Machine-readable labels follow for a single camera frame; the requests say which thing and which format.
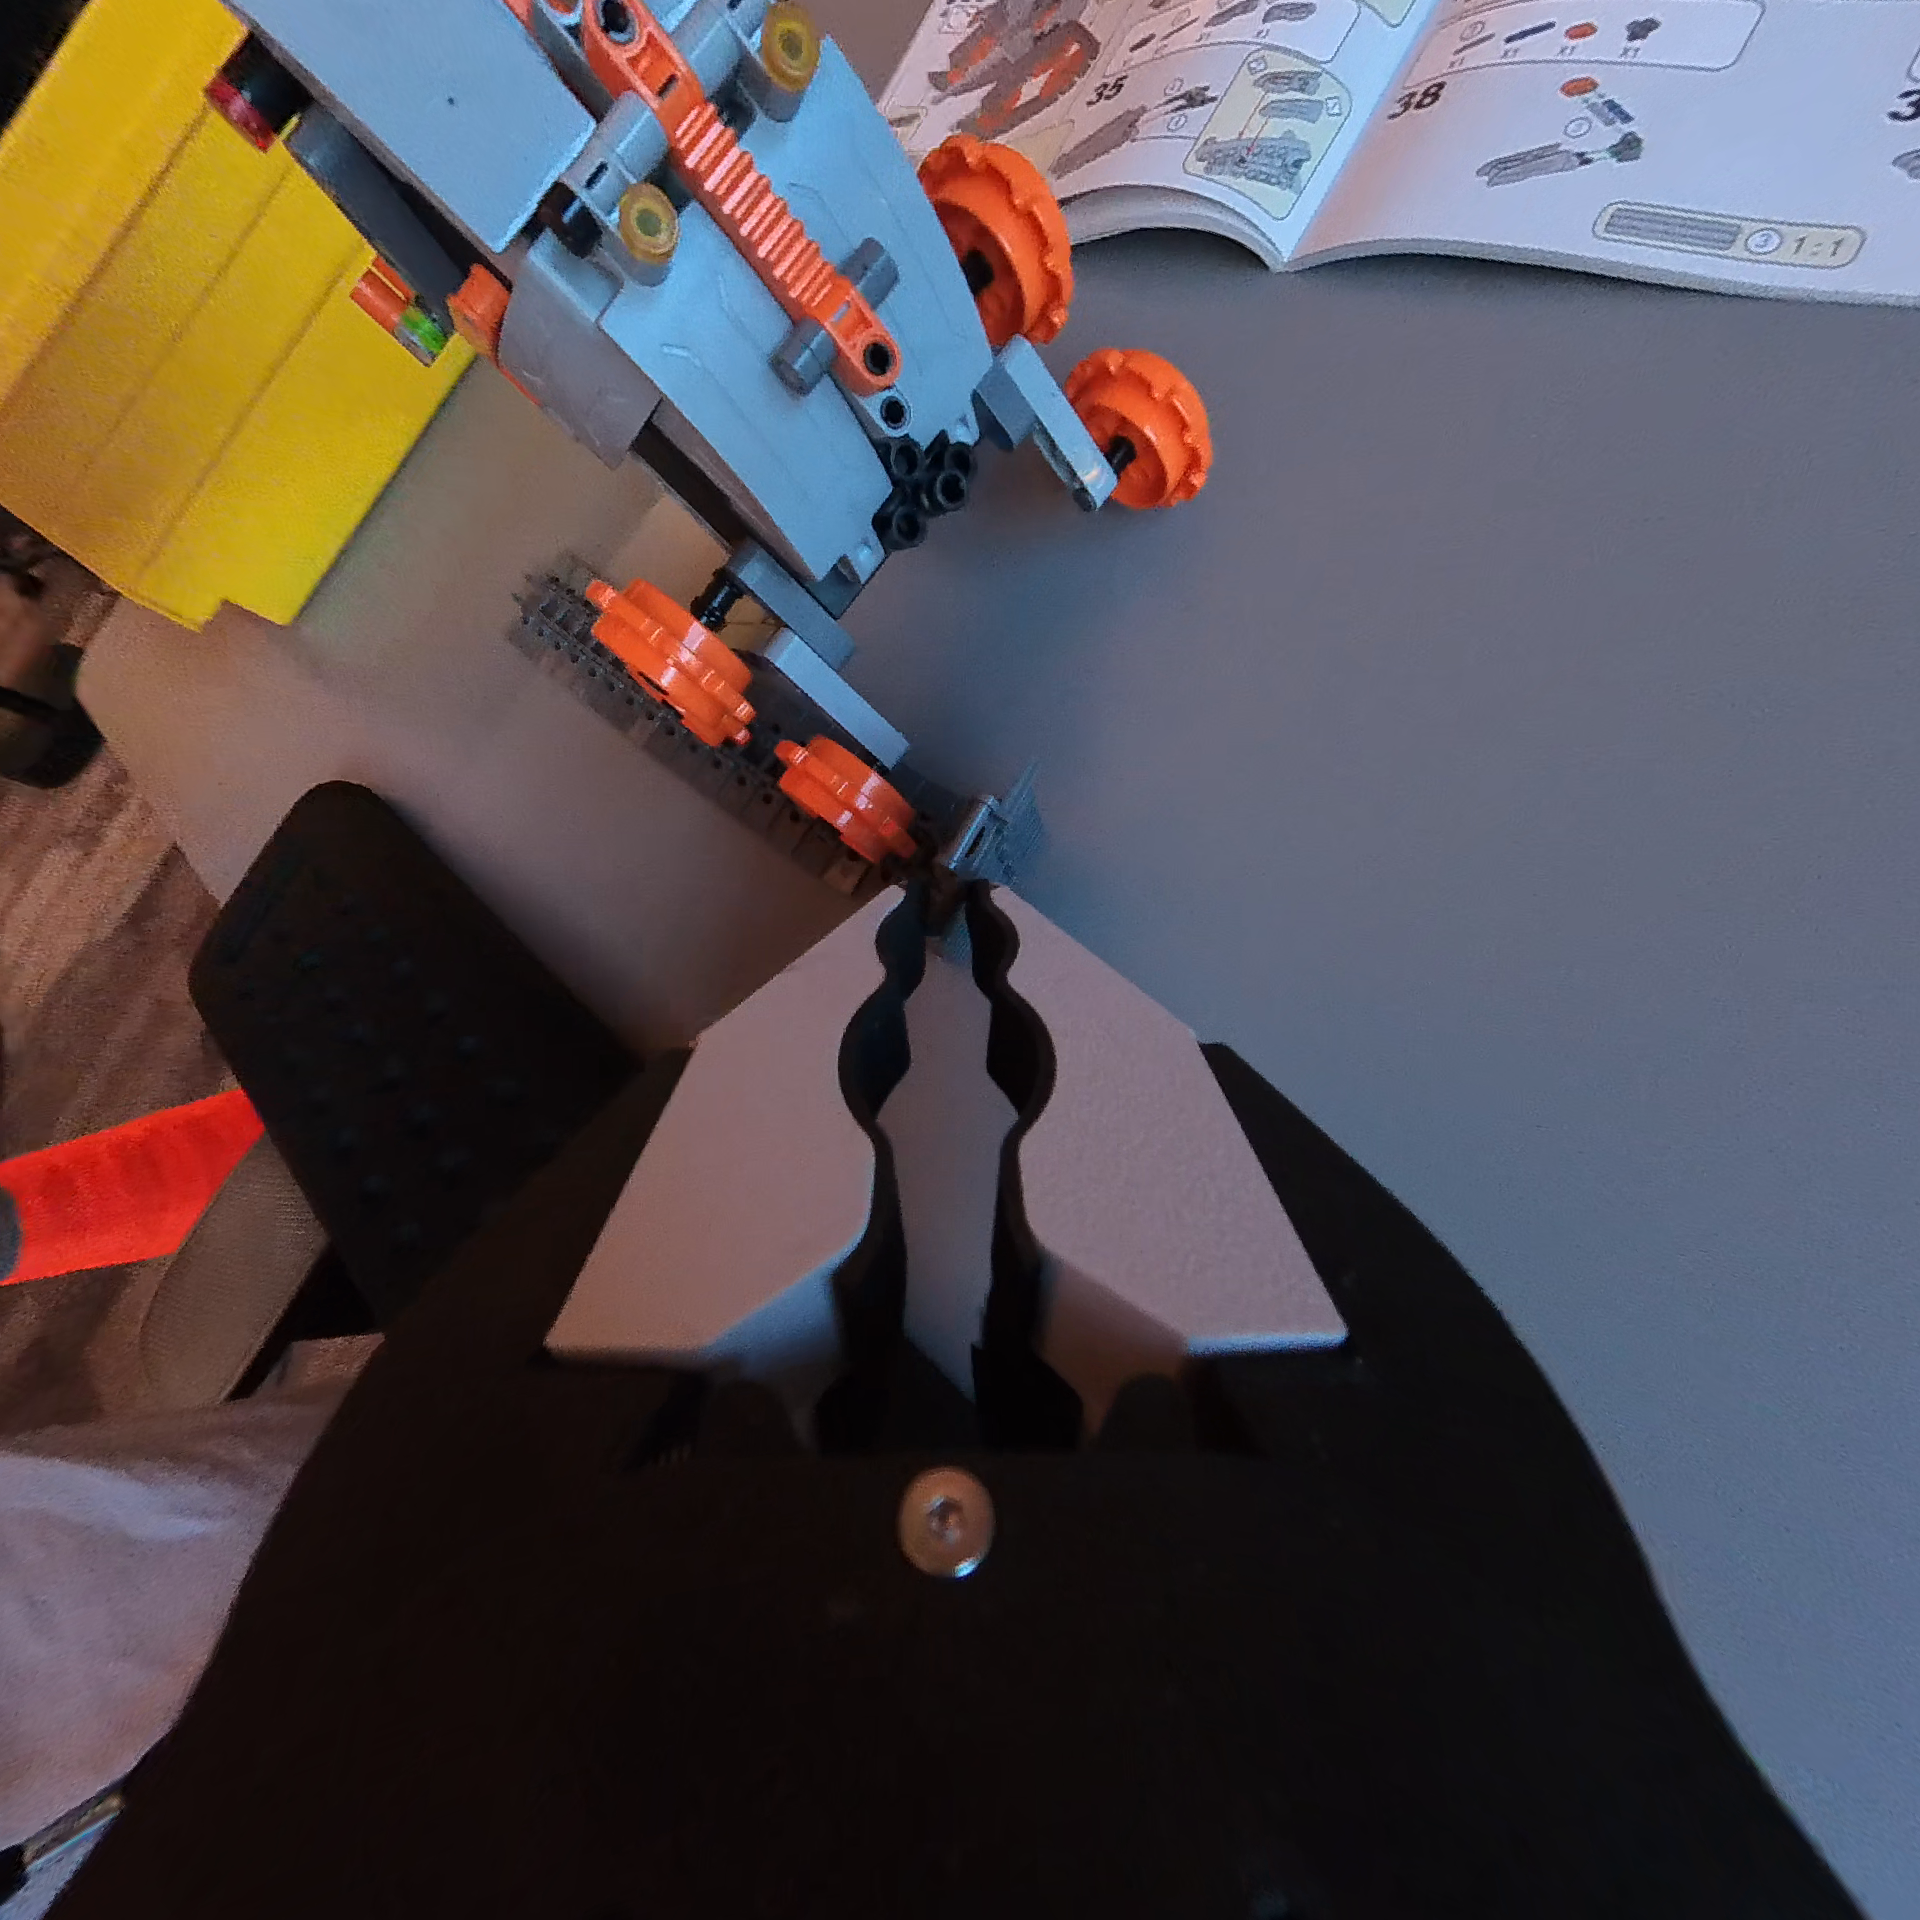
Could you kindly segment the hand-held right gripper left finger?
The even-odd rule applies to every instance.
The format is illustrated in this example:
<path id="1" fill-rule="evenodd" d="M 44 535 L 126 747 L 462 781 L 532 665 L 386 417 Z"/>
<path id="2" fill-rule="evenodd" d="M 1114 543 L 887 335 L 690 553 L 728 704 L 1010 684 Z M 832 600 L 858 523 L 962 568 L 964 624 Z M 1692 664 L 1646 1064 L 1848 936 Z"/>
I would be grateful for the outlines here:
<path id="1" fill-rule="evenodd" d="M 922 972 L 922 890 L 890 888 L 695 1041 L 550 1359 L 767 1386 L 820 1450 L 936 1444 L 880 1130 Z"/>

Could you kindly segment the white instruction booklet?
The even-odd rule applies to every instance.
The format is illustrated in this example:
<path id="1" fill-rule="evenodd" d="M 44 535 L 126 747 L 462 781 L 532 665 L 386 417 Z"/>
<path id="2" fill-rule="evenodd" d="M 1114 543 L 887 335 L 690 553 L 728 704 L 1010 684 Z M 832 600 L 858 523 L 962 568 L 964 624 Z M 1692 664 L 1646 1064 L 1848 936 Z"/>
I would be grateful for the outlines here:
<path id="1" fill-rule="evenodd" d="M 1030 157 L 1074 242 L 1918 301 L 1909 2 L 933 4 L 880 108 Z"/>

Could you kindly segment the black perforated chair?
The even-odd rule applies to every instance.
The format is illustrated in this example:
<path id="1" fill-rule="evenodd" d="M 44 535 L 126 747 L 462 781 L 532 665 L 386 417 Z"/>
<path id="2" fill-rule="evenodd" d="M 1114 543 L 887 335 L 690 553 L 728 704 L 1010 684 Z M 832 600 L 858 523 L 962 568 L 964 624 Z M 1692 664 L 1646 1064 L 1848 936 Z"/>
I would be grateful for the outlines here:
<path id="1" fill-rule="evenodd" d="M 374 1329 L 639 1071 L 374 791 L 308 789 L 188 989 Z"/>

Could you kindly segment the orange strip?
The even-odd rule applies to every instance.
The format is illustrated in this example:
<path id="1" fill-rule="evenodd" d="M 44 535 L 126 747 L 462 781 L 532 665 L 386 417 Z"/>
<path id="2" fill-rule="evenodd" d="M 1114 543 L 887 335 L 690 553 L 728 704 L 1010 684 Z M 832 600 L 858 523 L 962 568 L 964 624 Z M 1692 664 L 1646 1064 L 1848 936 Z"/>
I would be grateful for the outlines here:
<path id="1" fill-rule="evenodd" d="M 231 1088 L 1 1164 L 1 1282 L 174 1256 L 264 1136 Z"/>

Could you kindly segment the person's white clothing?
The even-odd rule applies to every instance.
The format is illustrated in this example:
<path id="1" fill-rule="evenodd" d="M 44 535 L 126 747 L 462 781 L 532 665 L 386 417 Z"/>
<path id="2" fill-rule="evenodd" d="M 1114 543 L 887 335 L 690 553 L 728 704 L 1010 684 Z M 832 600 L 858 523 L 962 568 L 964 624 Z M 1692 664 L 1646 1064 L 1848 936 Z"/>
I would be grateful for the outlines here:
<path id="1" fill-rule="evenodd" d="M 119 1783 L 175 1723 L 343 1395 L 4 1439 L 4 1848 Z"/>

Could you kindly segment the grey desk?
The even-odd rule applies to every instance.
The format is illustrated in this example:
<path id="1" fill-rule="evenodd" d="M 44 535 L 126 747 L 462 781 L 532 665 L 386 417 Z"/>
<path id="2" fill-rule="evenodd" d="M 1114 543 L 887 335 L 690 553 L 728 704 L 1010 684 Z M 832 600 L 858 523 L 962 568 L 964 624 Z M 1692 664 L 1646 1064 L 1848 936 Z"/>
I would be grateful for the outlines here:
<path id="1" fill-rule="evenodd" d="M 63 1916 L 1914 1916 L 1910 1340 L 1804 1119 L 1912 907 L 1912 317 L 1193 236 L 1068 369 L 1213 471 L 1038 455 L 847 611 L 1018 898 L 1206 1044 L 1350 1336 L 1076 1447 L 817 1447 L 544 1337 L 690 1039 L 845 907 L 454 644 L 614 484 L 474 371 L 308 611 L 368 781 L 639 1058 L 393 1320 Z"/>

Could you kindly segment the yellow plastic storage bin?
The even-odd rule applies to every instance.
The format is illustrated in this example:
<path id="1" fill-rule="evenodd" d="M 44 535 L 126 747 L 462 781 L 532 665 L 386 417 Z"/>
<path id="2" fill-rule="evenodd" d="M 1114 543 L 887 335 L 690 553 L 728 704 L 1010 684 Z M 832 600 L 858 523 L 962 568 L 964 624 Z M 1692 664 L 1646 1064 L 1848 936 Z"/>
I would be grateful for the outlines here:
<path id="1" fill-rule="evenodd" d="M 473 363 L 351 290 L 373 247 L 204 87 L 222 4 L 1 7 L 4 509 L 188 628 L 292 623 Z"/>

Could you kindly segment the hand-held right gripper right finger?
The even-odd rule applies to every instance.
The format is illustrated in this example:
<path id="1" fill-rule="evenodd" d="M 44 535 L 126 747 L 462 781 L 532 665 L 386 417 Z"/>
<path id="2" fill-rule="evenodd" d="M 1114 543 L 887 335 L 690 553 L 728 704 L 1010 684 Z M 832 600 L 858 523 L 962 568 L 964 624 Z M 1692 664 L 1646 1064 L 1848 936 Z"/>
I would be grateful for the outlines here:
<path id="1" fill-rule="evenodd" d="M 970 1351 L 996 1450 L 1071 1450 L 1142 1376 L 1330 1351 L 1345 1322 L 1186 1023 L 1008 888 L 966 901 L 999 1147 Z"/>

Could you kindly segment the grey orange toy brick vehicle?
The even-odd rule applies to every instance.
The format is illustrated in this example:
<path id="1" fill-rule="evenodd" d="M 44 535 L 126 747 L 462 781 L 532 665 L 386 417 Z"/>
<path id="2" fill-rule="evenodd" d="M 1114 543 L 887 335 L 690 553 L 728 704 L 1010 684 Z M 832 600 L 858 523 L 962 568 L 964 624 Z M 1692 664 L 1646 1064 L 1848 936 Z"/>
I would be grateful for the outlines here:
<path id="1" fill-rule="evenodd" d="M 1018 152 L 904 153 L 804 4 L 232 4 L 207 82 L 369 242 L 353 288 L 417 362 L 462 339 L 596 459 L 725 546 L 688 604 L 583 562 L 518 642 L 852 896 L 1008 883 L 1030 776 L 962 799 L 847 681 L 844 613 L 958 515 L 978 449 L 1082 513 L 1209 477 L 1206 407 L 1151 353 L 1056 379 L 1071 240 Z"/>

